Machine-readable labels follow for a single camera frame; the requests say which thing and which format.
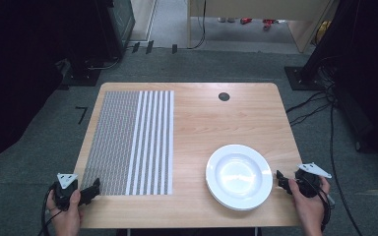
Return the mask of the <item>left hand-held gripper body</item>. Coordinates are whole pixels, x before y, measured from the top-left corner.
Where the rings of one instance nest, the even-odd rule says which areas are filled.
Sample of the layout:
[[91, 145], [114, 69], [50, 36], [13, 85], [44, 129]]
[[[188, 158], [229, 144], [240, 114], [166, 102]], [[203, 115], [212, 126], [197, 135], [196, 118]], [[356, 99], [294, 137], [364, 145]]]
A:
[[57, 182], [54, 188], [55, 206], [63, 211], [67, 211], [72, 205], [71, 197], [78, 189], [77, 174], [57, 174]]

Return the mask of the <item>black stand base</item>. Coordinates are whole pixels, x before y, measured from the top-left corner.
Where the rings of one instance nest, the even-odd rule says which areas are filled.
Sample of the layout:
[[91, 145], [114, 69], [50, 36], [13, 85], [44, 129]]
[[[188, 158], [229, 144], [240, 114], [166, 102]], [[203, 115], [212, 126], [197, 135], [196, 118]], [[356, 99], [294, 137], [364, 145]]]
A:
[[82, 73], [74, 73], [72, 68], [69, 68], [62, 80], [62, 86], [73, 87], [94, 87], [98, 81], [100, 70], [86, 70]]
[[285, 67], [284, 71], [292, 90], [325, 89], [316, 72], [309, 72], [304, 67]]

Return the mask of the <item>grey striped placemat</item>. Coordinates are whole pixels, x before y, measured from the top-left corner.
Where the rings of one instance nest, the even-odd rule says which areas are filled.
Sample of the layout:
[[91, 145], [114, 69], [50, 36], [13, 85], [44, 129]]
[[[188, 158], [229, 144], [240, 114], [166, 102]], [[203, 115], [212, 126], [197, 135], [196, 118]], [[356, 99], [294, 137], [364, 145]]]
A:
[[82, 185], [103, 196], [172, 193], [174, 92], [109, 91], [96, 121]]

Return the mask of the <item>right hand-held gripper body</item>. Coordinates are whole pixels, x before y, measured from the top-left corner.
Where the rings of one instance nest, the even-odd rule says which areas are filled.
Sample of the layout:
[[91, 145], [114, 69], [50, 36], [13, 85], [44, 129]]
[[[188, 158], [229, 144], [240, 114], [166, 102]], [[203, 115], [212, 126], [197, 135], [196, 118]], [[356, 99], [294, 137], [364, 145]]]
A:
[[302, 163], [297, 165], [295, 180], [299, 186], [300, 193], [306, 198], [313, 198], [319, 193], [320, 176], [331, 178], [332, 174], [325, 171], [316, 163]]

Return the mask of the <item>person's left hand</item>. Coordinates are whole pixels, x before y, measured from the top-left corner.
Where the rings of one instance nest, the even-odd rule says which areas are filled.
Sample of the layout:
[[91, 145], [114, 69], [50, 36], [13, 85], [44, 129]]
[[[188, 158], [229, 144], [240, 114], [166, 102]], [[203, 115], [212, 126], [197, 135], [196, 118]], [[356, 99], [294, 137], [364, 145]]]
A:
[[81, 198], [81, 193], [79, 190], [76, 190], [71, 197], [72, 205], [69, 207], [67, 211], [61, 210], [58, 215], [56, 213], [59, 209], [55, 206], [55, 202], [53, 200], [54, 191], [51, 190], [49, 192], [49, 196], [47, 198], [47, 209], [49, 210], [50, 214], [53, 216], [52, 223], [55, 228], [80, 228], [82, 219], [83, 219], [83, 212], [79, 209], [79, 201]]

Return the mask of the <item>dark glass-front cabinet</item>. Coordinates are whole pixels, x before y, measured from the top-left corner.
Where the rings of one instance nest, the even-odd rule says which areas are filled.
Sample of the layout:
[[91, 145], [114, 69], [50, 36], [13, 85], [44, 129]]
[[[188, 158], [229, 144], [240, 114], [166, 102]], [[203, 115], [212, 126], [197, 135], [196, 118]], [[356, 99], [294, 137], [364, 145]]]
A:
[[106, 58], [121, 58], [135, 25], [131, 0], [94, 0]]

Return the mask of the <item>white plate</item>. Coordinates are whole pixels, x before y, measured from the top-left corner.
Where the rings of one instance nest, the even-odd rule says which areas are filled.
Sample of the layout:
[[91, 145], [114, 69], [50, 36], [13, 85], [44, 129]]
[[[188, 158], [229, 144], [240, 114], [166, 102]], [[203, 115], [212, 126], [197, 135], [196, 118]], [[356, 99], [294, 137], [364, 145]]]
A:
[[233, 210], [260, 206], [273, 188], [272, 170], [265, 157], [244, 145], [218, 148], [209, 158], [205, 174], [212, 196]]

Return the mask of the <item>yellow object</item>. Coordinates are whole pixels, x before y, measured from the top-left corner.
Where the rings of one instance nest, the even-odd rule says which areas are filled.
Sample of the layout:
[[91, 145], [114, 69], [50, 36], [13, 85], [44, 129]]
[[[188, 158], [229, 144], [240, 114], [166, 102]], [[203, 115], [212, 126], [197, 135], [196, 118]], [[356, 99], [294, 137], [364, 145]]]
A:
[[317, 32], [315, 34], [314, 40], [313, 40], [313, 43], [315, 45], [317, 45], [321, 41], [322, 37], [324, 36], [324, 34], [326, 33], [326, 31], [328, 30], [330, 24], [331, 23], [329, 21], [325, 21], [318, 28], [318, 30], [317, 30]]

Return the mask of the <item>person's right hand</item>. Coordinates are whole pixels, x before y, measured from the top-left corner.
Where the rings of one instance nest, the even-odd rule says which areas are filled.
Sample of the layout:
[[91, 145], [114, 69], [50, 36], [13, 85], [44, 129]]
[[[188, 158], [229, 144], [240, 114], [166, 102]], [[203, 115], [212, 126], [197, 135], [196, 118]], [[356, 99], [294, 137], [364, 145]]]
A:
[[288, 180], [294, 206], [303, 228], [321, 228], [325, 213], [324, 202], [327, 199], [325, 194], [329, 193], [330, 184], [324, 177], [321, 177], [320, 181], [322, 189], [320, 196], [306, 198], [299, 191], [297, 183], [293, 179]]

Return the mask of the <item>light wooden desk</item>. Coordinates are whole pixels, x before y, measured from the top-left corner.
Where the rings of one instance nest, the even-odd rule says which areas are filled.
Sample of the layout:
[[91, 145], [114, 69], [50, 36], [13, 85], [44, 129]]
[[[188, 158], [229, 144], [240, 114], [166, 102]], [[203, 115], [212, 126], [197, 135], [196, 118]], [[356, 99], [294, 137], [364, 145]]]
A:
[[191, 45], [192, 17], [287, 20], [298, 51], [304, 52], [338, 3], [339, 0], [187, 0], [187, 45]]

